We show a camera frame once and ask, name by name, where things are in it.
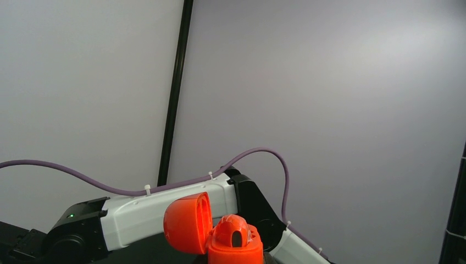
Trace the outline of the orange earbud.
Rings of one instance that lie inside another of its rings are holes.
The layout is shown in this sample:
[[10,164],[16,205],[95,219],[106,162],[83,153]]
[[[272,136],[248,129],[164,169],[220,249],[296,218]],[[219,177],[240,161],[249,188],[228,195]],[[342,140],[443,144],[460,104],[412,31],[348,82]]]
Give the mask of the orange earbud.
[[252,231],[246,220],[236,214],[223,216],[213,229],[212,240],[228,248],[243,248],[252,241]]

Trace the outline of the orange round case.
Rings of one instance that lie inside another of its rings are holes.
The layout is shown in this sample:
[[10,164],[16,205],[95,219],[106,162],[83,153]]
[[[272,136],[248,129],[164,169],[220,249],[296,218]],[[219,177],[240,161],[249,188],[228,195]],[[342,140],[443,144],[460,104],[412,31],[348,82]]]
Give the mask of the orange round case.
[[248,224],[252,241],[245,247],[221,246],[212,240],[213,224],[209,196],[206,192],[189,195],[172,202],[165,210],[164,236],[174,249],[203,255],[207,263],[263,263],[263,243],[256,227]]

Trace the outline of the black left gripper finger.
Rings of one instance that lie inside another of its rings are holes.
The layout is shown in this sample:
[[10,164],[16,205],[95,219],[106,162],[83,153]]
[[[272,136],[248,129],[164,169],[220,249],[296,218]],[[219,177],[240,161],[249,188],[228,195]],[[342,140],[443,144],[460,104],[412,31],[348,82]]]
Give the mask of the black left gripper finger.
[[263,260],[264,264],[278,264],[272,255],[266,251],[263,252]]

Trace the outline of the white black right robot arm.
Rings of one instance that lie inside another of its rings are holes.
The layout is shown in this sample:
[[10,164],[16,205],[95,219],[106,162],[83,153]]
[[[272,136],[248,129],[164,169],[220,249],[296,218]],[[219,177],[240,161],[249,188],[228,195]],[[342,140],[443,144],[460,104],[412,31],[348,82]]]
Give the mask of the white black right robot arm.
[[1,263],[94,263],[154,235],[197,263],[327,263],[235,168],[69,207],[48,233],[1,223]]

